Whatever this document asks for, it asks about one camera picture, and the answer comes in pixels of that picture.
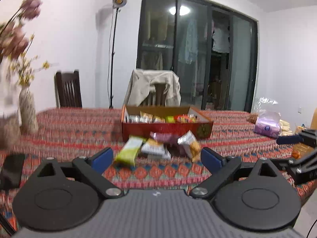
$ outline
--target white logo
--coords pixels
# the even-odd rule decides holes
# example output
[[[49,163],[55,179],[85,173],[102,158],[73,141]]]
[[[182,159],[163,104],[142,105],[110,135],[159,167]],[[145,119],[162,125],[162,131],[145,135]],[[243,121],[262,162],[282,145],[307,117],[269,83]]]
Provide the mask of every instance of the white logo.
[[[161,193],[160,193],[159,191],[157,191],[157,192],[153,193],[153,195],[154,195],[155,197],[158,197],[158,196],[161,195]]]

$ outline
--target gray ribbed panel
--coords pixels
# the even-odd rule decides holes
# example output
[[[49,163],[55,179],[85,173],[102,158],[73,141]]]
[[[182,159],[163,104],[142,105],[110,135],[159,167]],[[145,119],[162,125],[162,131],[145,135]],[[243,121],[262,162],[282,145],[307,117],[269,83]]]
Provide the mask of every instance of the gray ribbed panel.
[[[204,200],[183,190],[130,190],[106,200],[85,224],[59,233],[26,228],[14,238],[300,238],[291,229],[260,234],[241,231],[222,221]]]

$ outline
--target glass panel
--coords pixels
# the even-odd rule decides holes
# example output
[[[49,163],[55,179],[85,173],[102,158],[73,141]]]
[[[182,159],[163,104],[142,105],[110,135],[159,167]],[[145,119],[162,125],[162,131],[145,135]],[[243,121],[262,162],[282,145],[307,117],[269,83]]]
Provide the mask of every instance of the glass panel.
[[[144,0],[141,69],[170,70],[173,61],[176,0]]]
[[[233,49],[228,103],[229,110],[244,111],[250,73],[251,28],[252,26],[249,21],[233,16]]]
[[[229,80],[230,27],[229,15],[212,12],[212,51],[206,108],[223,110]]]
[[[178,24],[178,64],[176,74],[180,78],[181,105],[201,108],[204,90],[208,7],[181,0]]]

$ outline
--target silver bolt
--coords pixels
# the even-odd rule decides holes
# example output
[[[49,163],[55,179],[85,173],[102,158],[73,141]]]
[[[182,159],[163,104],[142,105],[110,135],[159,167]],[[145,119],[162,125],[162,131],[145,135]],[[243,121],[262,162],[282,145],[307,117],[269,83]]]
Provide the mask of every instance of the silver bolt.
[[[196,187],[191,190],[196,196],[204,196],[208,193],[208,190],[202,187]]]
[[[109,188],[106,190],[106,194],[108,196],[113,196],[113,197],[119,196],[121,194],[121,192],[122,191],[118,188]]]

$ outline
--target ceiling light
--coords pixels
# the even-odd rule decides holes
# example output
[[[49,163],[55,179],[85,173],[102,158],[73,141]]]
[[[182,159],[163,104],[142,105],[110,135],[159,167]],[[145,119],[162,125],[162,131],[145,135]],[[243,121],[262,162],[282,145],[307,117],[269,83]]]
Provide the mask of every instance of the ceiling light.
[[[170,13],[171,13],[172,15],[175,15],[175,14],[176,14],[176,7],[170,8],[169,11],[170,11]],[[182,5],[182,6],[180,7],[180,16],[186,15],[186,14],[188,14],[190,11],[191,11],[191,10],[190,10],[188,7]]]

